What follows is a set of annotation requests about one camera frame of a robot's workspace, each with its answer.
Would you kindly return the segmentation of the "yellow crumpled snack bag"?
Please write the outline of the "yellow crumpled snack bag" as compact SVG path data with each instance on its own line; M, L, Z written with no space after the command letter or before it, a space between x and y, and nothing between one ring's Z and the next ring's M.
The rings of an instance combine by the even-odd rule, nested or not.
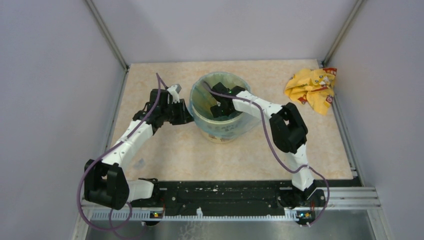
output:
M287 82L284 94L294 102L310 107L323 116L333 104L337 68L303 68Z

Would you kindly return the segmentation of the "right aluminium frame post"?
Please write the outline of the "right aluminium frame post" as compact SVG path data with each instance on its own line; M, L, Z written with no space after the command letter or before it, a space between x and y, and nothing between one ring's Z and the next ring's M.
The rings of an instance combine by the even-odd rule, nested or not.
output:
M354 2L354 5L348 14L346 20L344 21L342 27L338 31L338 34L336 38L334 39L332 45L330 46L327 54L325 55L324 59L321 61L321 65L323 67L327 67L329 63L331 62L332 58L334 57L336 51L338 50L339 46L341 45L342 41L344 40L345 36L348 34L348 31L352 24L354 23L356 17L358 16L359 12L362 10L364 4L367 2L367 0L356 0Z

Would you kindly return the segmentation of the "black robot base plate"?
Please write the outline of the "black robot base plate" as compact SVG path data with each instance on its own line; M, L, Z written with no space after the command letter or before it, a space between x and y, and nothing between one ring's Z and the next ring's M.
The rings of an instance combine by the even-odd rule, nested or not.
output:
M296 190L288 180L157 181L151 198L133 200L135 208L158 207L165 216L283 216L290 210L318 210L327 200L322 183L312 193Z

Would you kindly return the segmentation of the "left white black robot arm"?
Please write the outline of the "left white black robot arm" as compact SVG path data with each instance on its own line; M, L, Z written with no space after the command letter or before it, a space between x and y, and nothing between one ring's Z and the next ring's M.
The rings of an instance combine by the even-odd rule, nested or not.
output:
M84 199L104 207L120 210L126 203L142 200L154 207L160 202L160 193L151 179L128 181L125 170L142 145L164 123L185 125L193 122L184 99L180 98L181 86L150 92L146 109L138 111L127 130L99 161L89 160L84 170Z

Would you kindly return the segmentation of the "left aluminium frame post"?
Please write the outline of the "left aluminium frame post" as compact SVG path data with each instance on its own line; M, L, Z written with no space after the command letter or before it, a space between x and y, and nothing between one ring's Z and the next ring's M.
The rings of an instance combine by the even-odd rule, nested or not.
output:
M106 22L104 21L100 11L95 5L93 0L83 0L90 14L92 15L97 27L99 28L100 33L104 37L109 49L114 55L115 59L118 61L119 65L123 68L124 72L127 73L129 71L129 65L124 59L122 52L120 51L112 33L110 32Z

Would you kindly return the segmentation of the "aluminium frame post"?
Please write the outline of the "aluminium frame post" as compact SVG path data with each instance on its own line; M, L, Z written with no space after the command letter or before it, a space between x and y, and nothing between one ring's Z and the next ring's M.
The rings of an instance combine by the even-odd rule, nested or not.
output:
M129 65L124 59L122 52L120 51L112 33L110 32L106 22L104 21L100 11L95 5L93 0L83 0L90 14L92 15L97 27L99 28L100 33L104 37L109 49L114 55L115 59L118 61L119 65L123 68L124 72L127 73L129 71Z
M348 34L348 31L352 24L354 23L356 17L358 16L359 12L362 10L364 4L367 2L367 0L356 0L354 2L354 5L348 14L346 20L344 21L342 27L338 31L338 34L336 38L334 39L332 45L330 46L327 54L325 55L324 59L321 61L321 65L323 67L327 67L329 63L331 62L332 58L334 57L336 51L338 50L339 46L341 45L342 41L344 40L345 36Z

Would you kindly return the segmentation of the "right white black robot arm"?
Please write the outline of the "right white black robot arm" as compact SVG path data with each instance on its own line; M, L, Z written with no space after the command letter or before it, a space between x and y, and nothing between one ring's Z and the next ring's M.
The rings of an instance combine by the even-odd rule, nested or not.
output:
M202 85L219 103L218 113L237 111L261 119L272 154L292 174L294 202L307 206L317 189L313 174L319 175L319 172L309 165L306 153L308 128L297 107L291 102L280 105L266 101L240 86L229 89L220 82L213 87L207 82Z

